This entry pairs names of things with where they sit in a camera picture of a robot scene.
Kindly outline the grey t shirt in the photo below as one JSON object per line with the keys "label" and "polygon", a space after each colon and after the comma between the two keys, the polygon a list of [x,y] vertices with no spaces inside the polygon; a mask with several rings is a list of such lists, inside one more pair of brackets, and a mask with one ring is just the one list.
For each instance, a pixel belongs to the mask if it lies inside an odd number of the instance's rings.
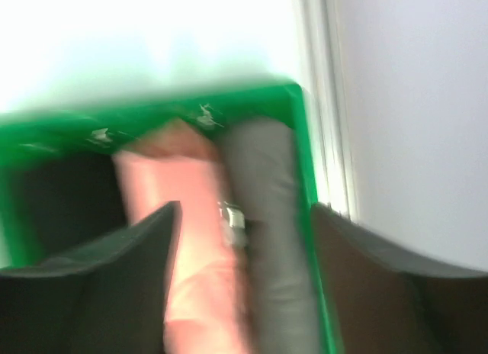
{"label": "grey t shirt", "polygon": [[322,350],[316,289],[300,226],[300,183],[293,131],[255,118],[218,143],[248,236],[248,274],[259,353]]}

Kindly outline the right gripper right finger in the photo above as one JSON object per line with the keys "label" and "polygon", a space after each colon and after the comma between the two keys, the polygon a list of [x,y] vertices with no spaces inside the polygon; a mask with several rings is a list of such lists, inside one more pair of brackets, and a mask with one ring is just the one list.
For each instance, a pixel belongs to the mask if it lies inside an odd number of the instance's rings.
{"label": "right gripper right finger", "polygon": [[340,353],[485,353],[487,274],[429,258],[324,204],[311,217]]}

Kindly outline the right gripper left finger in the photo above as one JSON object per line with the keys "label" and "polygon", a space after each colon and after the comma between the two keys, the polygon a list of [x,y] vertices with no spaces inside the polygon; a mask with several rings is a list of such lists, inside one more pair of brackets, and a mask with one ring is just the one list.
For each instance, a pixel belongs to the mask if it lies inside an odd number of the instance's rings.
{"label": "right gripper left finger", "polygon": [[161,353],[180,204],[1,272],[3,353]]}

